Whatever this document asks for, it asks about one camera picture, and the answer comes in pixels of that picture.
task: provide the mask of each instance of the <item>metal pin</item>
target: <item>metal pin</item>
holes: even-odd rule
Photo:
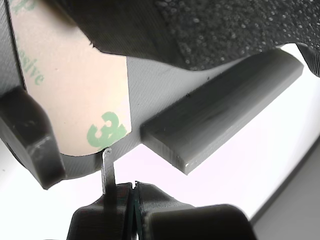
[[[103,195],[106,193],[113,195],[116,189],[114,160],[112,158],[112,149],[106,148],[102,152],[102,190]]]

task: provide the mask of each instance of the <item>gray 3d printed part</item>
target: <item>gray 3d printed part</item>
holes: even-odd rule
[[[302,74],[278,49],[245,59],[141,127],[142,142],[190,173]]]

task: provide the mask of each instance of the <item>gray plastic bar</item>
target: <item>gray plastic bar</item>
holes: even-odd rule
[[[142,142],[188,174],[302,71],[303,65],[280,49],[249,57],[143,124]]]

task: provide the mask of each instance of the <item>white background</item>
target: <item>white background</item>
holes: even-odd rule
[[[305,63],[294,44],[282,49]],[[232,204],[251,218],[316,140],[319,123],[320,79],[305,65],[302,77],[188,176],[139,145],[114,164],[116,182],[155,184],[194,206]],[[100,172],[46,191],[1,141],[0,154],[1,240],[65,240],[74,211],[102,194]]]

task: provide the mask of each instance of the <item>black foam pad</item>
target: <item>black foam pad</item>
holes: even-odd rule
[[[287,43],[318,55],[316,0],[56,0],[103,53],[207,70]],[[318,58],[305,57],[313,73]]]

